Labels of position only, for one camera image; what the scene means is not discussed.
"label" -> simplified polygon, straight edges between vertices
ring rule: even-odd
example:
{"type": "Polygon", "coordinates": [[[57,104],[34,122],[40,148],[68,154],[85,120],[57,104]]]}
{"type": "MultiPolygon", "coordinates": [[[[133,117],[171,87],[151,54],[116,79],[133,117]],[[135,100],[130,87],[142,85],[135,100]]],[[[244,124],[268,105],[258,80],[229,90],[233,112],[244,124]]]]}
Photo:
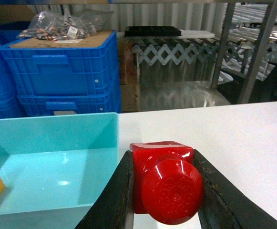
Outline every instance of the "label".
{"type": "Polygon", "coordinates": [[[54,115],[76,115],[77,113],[74,111],[54,111],[54,115]]]}
{"type": "Polygon", "coordinates": [[[76,36],[77,36],[77,32],[78,32],[78,29],[73,27],[73,26],[70,26],[69,29],[68,29],[68,32],[67,32],[67,36],[72,38],[72,39],[75,39],[76,36]]]}
{"type": "Polygon", "coordinates": [[[61,40],[61,41],[55,41],[55,43],[79,43],[80,41],[82,41],[83,39],[76,39],[76,40],[61,40]]]}

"corrugated metal wall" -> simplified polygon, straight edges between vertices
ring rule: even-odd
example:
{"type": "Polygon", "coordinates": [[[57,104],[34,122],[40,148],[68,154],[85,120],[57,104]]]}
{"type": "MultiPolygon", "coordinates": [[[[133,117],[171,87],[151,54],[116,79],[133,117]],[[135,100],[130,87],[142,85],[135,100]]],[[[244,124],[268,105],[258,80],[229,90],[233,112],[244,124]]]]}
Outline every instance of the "corrugated metal wall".
{"type": "Polygon", "coordinates": [[[168,3],[168,4],[111,4],[111,5],[30,5],[35,13],[46,9],[62,13],[86,9],[114,11],[111,24],[106,29],[124,31],[126,26],[175,26],[182,30],[222,29],[225,3],[168,3]]]}

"white sticker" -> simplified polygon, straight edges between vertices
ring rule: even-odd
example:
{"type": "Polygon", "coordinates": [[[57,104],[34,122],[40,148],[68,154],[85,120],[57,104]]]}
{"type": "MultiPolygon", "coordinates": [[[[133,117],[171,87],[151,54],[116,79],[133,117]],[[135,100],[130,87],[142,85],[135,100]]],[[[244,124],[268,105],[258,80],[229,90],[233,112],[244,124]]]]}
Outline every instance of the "white sticker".
{"type": "Polygon", "coordinates": [[[78,32],[78,29],[73,27],[73,26],[70,26],[69,29],[68,29],[68,32],[67,32],[67,36],[72,38],[72,39],[75,39],[76,36],[77,36],[77,32],[78,32]]]}
{"type": "Polygon", "coordinates": [[[79,43],[83,39],[77,39],[77,40],[61,40],[61,41],[55,41],[55,43],[79,43]]]}

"stacked blue crates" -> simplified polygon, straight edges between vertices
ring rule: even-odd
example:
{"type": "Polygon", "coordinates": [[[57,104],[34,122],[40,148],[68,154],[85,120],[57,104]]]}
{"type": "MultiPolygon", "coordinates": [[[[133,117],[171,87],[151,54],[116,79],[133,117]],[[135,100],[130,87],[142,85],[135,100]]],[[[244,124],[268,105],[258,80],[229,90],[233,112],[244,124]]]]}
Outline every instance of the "stacked blue crates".
{"type": "MultiPolygon", "coordinates": [[[[0,31],[1,43],[14,41],[19,31],[0,31]]],[[[16,98],[14,80],[0,53],[0,118],[23,117],[25,113],[16,98]]]]}
{"type": "Polygon", "coordinates": [[[28,116],[121,112],[115,31],[96,48],[10,48],[9,44],[0,51],[28,116]]]}

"crate handle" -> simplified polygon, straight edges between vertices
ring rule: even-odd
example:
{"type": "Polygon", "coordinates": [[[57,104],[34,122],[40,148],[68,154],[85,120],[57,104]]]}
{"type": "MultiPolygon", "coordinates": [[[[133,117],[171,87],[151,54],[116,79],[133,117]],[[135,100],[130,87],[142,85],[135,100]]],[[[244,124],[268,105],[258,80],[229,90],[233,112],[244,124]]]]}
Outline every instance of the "crate handle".
{"type": "Polygon", "coordinates": [[[69,64],[67,56],[66,55],[60,55],[60,56],[52,56],[52,55],[44,55],[44,56],[32,56],[33,61],[35,64],[46,64],[46,65],[52,65],[52,64],[69,64]]]}
{"type": "Polygon", "coordinates": [[[46,108],[53,111],[75,111],[77,104],[75,102],[47,102],[46,108]]]}

